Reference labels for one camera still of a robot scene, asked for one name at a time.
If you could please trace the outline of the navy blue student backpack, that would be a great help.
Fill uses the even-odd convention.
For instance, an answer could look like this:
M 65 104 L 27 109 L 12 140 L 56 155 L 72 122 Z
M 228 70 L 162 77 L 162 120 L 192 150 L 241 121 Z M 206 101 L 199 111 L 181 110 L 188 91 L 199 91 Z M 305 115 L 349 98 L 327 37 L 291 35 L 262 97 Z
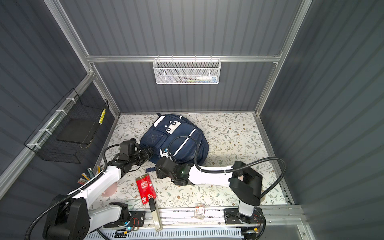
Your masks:
M 197 159 L 202 165 L 209 152 L 209 143 L 204 132 L 185 117 L 173 114 L 160 114 L 140 140 L 141 147 L 154 151 L 150 159 L 157 163 L 161 150 L 168 149 L 177 163 L 193 163 Z

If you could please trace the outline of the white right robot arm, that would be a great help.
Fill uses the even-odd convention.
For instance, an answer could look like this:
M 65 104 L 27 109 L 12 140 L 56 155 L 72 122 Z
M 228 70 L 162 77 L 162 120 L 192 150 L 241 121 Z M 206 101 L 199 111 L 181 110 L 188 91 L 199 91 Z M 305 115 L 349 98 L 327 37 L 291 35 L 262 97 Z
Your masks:
M 184 138 L 196 145 L 193 162 L 179 163 L 170 147 L 162 148 L 159 150 L 161 157 L 156 163 L 157 178 L 169 178 L 172 183 L 182 187 L 210 184 L 229 188 L 239 199 L 238 211 L 242 217 L 251 217 L 260 206 L 262 198 L 281 182 L 286 173 L 286 162 L 277 157 L 267 157 L 249 164 L 236 161 L 231 166 L 204 168 L 197 162 L 200 151 L 198 142 L 192 137 L 184 136 Z M 263 191 L 263 176 L 252 167 L 270 161 L 280 162 L 282 170 L 271 186 Z

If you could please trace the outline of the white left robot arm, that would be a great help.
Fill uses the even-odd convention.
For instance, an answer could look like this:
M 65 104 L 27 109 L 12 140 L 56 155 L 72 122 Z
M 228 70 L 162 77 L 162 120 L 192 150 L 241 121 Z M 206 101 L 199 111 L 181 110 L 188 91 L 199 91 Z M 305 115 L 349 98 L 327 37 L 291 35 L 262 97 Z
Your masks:
M 103 156 L 104 168 L 100 173 L 68 195 L 56 196 L 51 205 L 32 221 L 24 238 L 31 239 L 33 229 L 42 218 L 46 218 L 42 233 L 45 240 L 83 240 L 89 233 L 108 224 L 120 228 L 134 224 L 127 204 L 113 202 L 99 210 L 90 209 L 103 192 L 133 171 L 133 165 L 140 167 L 155 153 L 152 147 L 140 145 L 136 139 L 118 146 L 120 152 L 110 162 Z

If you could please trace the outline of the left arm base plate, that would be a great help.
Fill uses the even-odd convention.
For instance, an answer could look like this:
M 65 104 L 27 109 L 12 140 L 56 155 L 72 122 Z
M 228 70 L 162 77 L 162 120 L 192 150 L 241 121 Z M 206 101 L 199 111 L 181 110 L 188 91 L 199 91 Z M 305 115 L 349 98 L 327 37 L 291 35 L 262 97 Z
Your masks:
M 145 220 L 145 211 L 129 211 L 121 213 L 119 219 L 115 222 L 104 225 L 104 228 L 127 228 L 143 227 Z

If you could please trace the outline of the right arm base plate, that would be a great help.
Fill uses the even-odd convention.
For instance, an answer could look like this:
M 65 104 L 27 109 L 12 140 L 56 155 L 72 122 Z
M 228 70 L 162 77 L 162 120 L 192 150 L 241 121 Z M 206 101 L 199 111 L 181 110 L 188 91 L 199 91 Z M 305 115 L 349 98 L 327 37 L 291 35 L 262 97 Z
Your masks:
M 224 217 L 226 225 L 234 224 L 254 224 L 262 225 L 266 222 L 261 208 L 254 208 L 250 217 L 241 215 L 238 209 L 224 209 Z

